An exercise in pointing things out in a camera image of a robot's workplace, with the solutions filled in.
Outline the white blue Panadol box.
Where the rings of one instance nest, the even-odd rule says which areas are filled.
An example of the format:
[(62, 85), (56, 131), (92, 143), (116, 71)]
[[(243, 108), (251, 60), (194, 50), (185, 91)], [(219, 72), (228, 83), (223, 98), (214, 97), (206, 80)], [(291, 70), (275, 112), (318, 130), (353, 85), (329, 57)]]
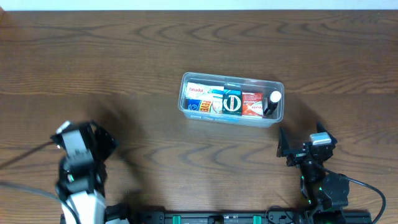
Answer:
[(223, 93), (223, 86), (188, 82), (186, 85), (185, 97), (195, 100), (208, 100), (213, 98), (222, 98)]

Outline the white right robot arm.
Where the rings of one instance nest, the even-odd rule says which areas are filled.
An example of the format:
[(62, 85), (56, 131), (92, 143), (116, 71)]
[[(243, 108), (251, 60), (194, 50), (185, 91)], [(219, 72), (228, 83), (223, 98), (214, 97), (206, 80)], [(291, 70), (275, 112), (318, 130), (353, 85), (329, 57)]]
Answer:
[(336, 143), (321, 123), (317, 123), (317, 132), (301, 148), (292, 148), (285, 131), (279, 129), (277, 157), (286, 158), (287, 166), (300, 169), (301, 193), (309, 203), (294, 216), (295, 223), (347, 222), (343, 208), (348, 205), (349, 181), (323, 166), (333, 156)]

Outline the dark syrup bottle white cap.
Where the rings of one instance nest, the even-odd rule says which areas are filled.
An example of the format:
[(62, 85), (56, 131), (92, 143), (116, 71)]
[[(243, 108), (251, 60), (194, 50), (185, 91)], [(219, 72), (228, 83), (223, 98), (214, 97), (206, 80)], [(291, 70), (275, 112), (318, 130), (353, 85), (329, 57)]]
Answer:
[(264, 116), (270, 116), (277, 108), (279, 101), (282, 99), (282, 94), (279, 91), (273, 91), (267, 97), (266, 107), (264, 109)]

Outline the blue Kool Fever box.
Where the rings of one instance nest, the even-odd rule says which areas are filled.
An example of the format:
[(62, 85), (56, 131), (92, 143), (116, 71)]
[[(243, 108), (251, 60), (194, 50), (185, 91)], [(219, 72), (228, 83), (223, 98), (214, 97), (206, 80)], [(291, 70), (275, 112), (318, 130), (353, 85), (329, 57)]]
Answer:
[(222, 113), (223, 91), (211, 90), (197, 96), (187, 96), (187, 109), (213, 114)]

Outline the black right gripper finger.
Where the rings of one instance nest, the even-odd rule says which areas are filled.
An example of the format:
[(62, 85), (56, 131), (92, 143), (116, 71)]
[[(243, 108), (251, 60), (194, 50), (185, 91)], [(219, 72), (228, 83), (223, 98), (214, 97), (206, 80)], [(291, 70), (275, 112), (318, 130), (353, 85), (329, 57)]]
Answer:
[(291, 153), (291, 147), (283, 128), (279, 128), (279, 143), (277, 157), (287, 157)]
[(320, 121), (317, 122), (316, 127), (317, 127), (317, 133), (327, 133), (331, 140), (335, 140), (336, 139), (332, 134), (330, 134), (326, 130), (326, 128), (322, 125), (322, 123)]

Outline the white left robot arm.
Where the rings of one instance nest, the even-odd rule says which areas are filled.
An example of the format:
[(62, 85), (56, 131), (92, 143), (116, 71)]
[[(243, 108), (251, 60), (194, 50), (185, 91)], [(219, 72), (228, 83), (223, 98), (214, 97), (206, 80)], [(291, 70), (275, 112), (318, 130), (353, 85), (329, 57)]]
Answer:
[(127, 204), (108, 206), (105, 199), (104, 162), (118, 147), (117, 140), (95, 121), (65, 121), (51, 140), (65, 151), (55, 184), (63, 210), (60, 223), (132, 223)]

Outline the red Panadol box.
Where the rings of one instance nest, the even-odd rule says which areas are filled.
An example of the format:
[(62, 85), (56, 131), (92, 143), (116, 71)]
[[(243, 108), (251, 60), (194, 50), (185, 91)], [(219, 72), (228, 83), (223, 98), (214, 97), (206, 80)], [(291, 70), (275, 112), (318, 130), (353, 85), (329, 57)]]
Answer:
[(242, 92), (243, 116), (263, 116), (263, 94)]

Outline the dark green medicine box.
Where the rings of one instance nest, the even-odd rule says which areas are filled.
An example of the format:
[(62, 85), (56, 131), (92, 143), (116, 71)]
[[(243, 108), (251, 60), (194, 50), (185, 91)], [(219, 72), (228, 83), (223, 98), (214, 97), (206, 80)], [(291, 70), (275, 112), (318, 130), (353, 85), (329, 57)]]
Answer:
[(242, 91), (225, 89), (222, 105), (223, 114), (241, 116), (243, 112)]

